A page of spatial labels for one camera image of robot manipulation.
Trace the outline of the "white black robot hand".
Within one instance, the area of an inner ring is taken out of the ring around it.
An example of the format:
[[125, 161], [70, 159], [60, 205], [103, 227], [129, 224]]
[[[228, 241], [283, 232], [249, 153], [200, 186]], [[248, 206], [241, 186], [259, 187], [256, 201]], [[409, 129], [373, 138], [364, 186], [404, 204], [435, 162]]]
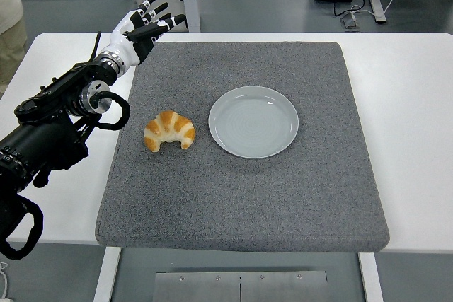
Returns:
[[155, 1], [145, 0], [135, 10], [128, 12], [110, 34], [109, 44], [96, 57], [109, 64], [118, 77], [131, 66], [141, 64], [163, 34], [186, 21], [183, 14], [162, 14], [168, 8], [168, 3], [154, 8]]

